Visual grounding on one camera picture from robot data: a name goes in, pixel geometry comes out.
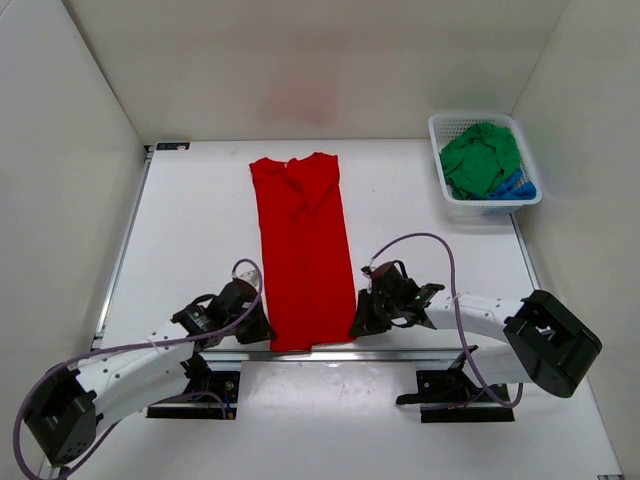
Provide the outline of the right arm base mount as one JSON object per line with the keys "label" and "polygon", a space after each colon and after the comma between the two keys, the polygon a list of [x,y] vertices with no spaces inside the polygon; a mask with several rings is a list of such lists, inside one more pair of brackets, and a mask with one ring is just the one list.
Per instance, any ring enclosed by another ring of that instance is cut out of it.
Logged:
{"label": "right arm base mount", "polygon": [[423,424],[514,422],[512,408],[495,402],[463,372],[462,361],[445,369],[419,367],[417,391],[396,398],[399,407],[418,406]]}

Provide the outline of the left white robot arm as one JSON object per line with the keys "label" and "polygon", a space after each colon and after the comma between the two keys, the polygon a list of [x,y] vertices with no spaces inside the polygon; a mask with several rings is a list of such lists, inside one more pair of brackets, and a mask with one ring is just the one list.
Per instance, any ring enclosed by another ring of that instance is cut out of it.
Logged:
{"label": "left white robot arm", "polygon": [[262,288],[234,278],[219,294],[195,298],[141,344],[106,348],[51,368],[18,416],[54,467],[66,466],[129,415],[169,399],[220,398],[203,351],[227,336],[273,338]]}

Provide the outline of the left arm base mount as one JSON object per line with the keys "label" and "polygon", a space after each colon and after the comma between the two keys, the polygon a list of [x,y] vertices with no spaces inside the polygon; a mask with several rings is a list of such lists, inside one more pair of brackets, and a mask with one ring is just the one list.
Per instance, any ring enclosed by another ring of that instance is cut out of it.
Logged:
{"label": "left arm base mount", "polygon": [[241,380],[240,363],[189,360],[189,379],[180,395],[147,408],[149,419],[235,420]]}

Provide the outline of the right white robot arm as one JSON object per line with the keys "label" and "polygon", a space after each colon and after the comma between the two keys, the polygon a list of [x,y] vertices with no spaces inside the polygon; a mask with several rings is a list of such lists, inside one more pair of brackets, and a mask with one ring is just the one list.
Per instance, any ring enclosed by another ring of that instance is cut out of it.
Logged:
{"label": "right white robot arm", "polygon": [[457,333],[462,352],[451,365],[449,391],[471,400],[500,384],[537,385],[571,397],[602,351],[602,341],[554,295],[535,290],[521,300],[455,294],[418,285],[400,260],[362,269],[350,336],[423,327]]}

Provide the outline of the red t shirt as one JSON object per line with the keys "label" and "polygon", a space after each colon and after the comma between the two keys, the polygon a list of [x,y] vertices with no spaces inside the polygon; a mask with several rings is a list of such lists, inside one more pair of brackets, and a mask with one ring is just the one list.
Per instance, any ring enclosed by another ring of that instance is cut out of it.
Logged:
{"label": "red t shirt", "polygon": [[356,293],[335,155],[249,166],[274,352],[351,341]]}

